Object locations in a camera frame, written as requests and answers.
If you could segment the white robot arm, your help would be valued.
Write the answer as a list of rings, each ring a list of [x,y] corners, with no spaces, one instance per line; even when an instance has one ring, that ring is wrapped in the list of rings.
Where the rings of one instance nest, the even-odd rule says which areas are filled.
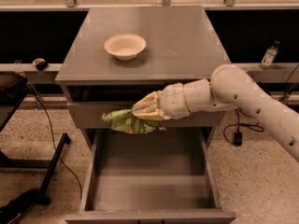
[[[176,83],[134,104],[139,119],[182,119],[196,112],[239,108],[254,117],[299,161],[299,113],[273,99],[241,68],[221,65],[211,79]]]

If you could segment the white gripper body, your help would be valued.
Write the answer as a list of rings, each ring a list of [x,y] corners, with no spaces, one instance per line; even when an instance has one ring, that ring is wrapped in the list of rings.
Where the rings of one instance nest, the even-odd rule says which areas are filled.
[[[185,102],[181,83],[166,86],[158,95],[158,107],[163,119],[182,119],[190,112]]]

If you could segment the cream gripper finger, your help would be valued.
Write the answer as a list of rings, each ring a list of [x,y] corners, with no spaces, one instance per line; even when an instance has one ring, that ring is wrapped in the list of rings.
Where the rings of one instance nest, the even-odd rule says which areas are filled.
[[[133,105],[133,112],[153,112],[157,108],[159,92],[153,91]]]
[[[160,121],[164,119],[164,113],[161,110],[156,110],[152,112],[144,112],[143,110],[133,111],[133,115],[138,119],[146,119],[146,120],[156,120]]]

